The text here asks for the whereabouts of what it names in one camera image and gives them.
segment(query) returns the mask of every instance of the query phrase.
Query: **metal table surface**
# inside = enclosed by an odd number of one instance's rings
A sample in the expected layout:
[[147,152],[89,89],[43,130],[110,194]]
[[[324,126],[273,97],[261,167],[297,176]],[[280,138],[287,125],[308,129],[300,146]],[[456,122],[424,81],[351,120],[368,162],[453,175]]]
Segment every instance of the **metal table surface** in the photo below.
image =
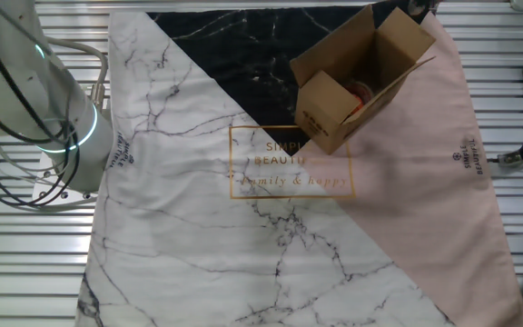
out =
[[[71,39],[107,51],[108,13],[113,10],[170,11],[311,5],[302,2],[240,3],[155,1],[39,0],[47,35]],[[329,2],[364,5],[366,2]],[[453,36],[469,83],[488,157],[523,144],[523,13],[503,3],[444,3],[438,19]],[[55,47],[75,78],[88,87],[99,72],[98,60]],[[107,87],[106,102],[110,98]],[[10,137],[0,143],[19,163],[39,167],[41,152]],[[8,173],[21,171],[10,164]],[[493,183],[523,292],[523,171],[503,173],[491,167]],[[6,180],[29,198],[29,182]],[[63,213],[26,213],[0,204],[0,326],[67,327],[74,324],[84,272],[94,204]]]

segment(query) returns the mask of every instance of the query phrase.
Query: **cardboard box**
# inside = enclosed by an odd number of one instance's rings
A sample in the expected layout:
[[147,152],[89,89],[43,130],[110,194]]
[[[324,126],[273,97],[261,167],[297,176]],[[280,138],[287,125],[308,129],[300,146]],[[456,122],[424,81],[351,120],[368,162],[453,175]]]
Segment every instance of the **cardboard box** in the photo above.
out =
[[[300,87],[296,124],[332,154],[395,97],[410,72],[428,61],[417,64],[434,42],[398,8],[376,29],[372,8],[366,6],[291,60]],[[350,115],[360,102],[341,84],[352,78],[368,85],[374,96]]]

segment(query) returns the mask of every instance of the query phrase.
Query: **pink section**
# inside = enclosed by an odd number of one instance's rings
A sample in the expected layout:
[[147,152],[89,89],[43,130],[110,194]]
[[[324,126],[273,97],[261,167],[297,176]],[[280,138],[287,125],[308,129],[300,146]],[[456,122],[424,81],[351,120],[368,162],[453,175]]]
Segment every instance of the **pink section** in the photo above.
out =
[[435,16],[422,26],[437,42],[421,60],[436,58],[349,140],[357,197],[340,206],[458,327],[523,327],[457,47]]

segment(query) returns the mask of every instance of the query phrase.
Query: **black marble section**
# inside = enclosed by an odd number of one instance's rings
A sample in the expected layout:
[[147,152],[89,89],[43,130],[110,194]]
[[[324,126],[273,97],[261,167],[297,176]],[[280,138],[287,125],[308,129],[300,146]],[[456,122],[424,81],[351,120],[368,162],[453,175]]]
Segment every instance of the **black marble section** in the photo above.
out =
[[[406,12],[407,4],[375,4],[375,25],[397,6]],[[298,85],[290,60],[360,10],[333,6],[148,15],[259,125],[292,125]],[[425,14],[415,20],[420,23]],[[266,131],[279,143],[308,141],[300,133]]]

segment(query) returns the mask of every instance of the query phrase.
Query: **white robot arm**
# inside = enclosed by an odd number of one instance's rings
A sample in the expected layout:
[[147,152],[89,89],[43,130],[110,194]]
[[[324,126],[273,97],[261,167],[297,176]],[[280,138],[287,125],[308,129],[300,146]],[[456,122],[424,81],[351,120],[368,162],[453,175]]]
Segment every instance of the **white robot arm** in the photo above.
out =
[[67,156],[62,179],[81,192],[98,189],[113,141],[111,125],[99,114],[102,83],[93,96],[50,50],[34,0],[0,0],[0,135],[36,144],[59,167]]

